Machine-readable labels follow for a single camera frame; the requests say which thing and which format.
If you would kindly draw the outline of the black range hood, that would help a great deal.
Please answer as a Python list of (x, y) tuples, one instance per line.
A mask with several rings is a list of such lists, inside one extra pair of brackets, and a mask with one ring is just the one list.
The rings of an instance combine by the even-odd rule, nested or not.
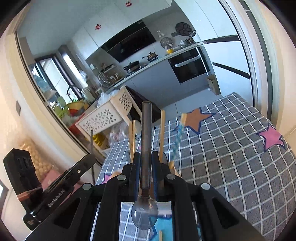
[(117, 33), (101, 48), (118, 62), (124, 61), (156, 41), (143, 20), (139, 20)]

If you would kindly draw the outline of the white plastic utensil holder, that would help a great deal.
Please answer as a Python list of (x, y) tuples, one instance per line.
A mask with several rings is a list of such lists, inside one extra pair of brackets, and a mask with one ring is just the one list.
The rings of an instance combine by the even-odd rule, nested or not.
[(116, 177), (116, 176), (118, 176), (118, 175), (121, 175), (121, 172), (119, 172), (119, 171), (115, 171), (115, 172), (113, 172), (113, 173), (111, 174), (111, 176), (110, 176), (109, 179), (111, 179), (111, 178), (113, 178), (113, 177)]

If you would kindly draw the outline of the black wok on stove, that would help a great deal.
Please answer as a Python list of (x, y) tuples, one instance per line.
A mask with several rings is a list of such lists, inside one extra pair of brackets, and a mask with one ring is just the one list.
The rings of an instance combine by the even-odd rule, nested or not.
[(124, 70), (127, 72), (127, 73), (132, 73), (136, 70), (138, 70), (140, 68), (140, 64), (139, 64), (139, 61), (134, 61), (134, 62), (130, 62), (128, 64), (128, 66), (124, 66)]

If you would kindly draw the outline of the short bamboo chopstick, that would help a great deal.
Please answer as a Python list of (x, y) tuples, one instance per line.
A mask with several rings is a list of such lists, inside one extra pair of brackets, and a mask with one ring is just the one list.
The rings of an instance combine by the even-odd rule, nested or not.
[(180, 174), (178, 173), (178, 171), (175, 168), (175, 162), (174, 161), (170, 161), (168, 162), (168, 167), (170, 169), (170, 172), (178, 177), (181, 177)]

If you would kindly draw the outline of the white refrigerator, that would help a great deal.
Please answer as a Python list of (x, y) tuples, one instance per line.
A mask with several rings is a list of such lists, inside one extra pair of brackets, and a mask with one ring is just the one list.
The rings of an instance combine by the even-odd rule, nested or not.
[(237, 31), (219, 1), (176, 1), (208, 54), (222, 96), (236, 92), (253, 104), (247, 57)]

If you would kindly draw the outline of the cardboard box on floor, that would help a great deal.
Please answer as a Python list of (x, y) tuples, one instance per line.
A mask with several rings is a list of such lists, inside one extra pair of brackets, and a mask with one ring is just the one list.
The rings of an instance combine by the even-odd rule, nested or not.
[(215, 74), (212, 74), (212, 75), (209, 75), (207, 77), (207, 82), (208, 82), (208, 85), (210, 87), (210, 90), (215, 94), (215, 95), (220, 95), (221, 92), (220, 92), (220, 88), (219, 88), (219, 84), (218, 84), (218, 81), (216, 79), (216, 76)]

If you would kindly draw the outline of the white perforated storage cart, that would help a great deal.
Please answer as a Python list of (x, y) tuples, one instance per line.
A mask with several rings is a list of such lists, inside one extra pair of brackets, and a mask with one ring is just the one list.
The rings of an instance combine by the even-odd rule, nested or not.
[(93, 135), (102, 133), (121, 121), (127, 125), (131, 124), (132, 119), (128, 117), (128, 114), (132, 108), (135, 108), (139, 115), (142, 114), (126, 86), (123, 86), (107, 102), (88, 114), (84, 113), (75, 126), (86, 139), (92, 141)]

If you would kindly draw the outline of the blue striped tip chopstick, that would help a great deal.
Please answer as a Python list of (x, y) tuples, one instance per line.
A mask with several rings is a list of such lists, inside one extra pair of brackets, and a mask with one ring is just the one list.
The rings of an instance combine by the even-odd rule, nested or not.
[(187, 120), (187, 114), (182, 113), (180, 123), (176, 127), (177, 136), (176, 136), (174, 145), (172, 147), (171, 162), (177, 160), (177, 158), (178, 158), (178, 149), (180, 147), (180, 143), (181, 143), (181, 140), (182, 140), (182, 133), (183, 133), (183, 130), (184, 130), (184, 127), (185, 127), (185, 124), (186, 124), (186, 120)]

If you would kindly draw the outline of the small pot on stove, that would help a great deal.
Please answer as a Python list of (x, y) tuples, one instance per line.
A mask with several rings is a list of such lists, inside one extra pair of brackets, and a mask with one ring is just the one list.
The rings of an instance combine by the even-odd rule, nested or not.
[(149, 52), (147, 56), (143, 56), (142, 59), (147, 58), (147, 60), (151, 63), (158, 59), (158, 54), (156, 52)]

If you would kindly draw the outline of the black built-in oven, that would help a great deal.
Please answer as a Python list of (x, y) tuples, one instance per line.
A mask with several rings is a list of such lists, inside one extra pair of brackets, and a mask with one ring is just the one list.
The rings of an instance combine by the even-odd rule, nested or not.
[(171, 57), (168, 62), (179, 83), (184, 83), (210, 71), (200, 47)]

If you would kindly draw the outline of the long diagonal bamboo chopstick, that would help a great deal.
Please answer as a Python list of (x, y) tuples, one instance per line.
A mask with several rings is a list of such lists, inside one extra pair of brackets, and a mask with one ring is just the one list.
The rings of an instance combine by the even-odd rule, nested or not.
[(163, 149), (164, 149), (164, 132), (165, 132), (165, 119), (166, 119), (166, 112), (165, 110), (161, 110), (161, 125), (160, 125), (160, 132), (159, 132), (159, 161), (162, 162), (163, 160)]

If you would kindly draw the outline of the grey checkered star tablecloth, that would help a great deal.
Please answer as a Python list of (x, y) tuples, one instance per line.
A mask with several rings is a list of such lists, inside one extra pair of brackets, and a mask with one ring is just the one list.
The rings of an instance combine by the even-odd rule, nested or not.
[(237, 93), (199, 111), (209, 117), (184, 129), (178, 173), (212, 185), (266, 240), (295, 240), (295, 154), (282, 134)]

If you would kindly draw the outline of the small blue-grey spoon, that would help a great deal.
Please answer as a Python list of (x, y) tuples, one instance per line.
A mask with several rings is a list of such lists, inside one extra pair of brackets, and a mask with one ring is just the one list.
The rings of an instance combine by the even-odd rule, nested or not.
[(152, 103), (142, 103), (142, 136), (140, 156), (140, 188), (141, 195), (132, 206), (132, 221), (140, 230), (152, 228), (158, 219), (158, 206), (150, 196), (152, 167)]

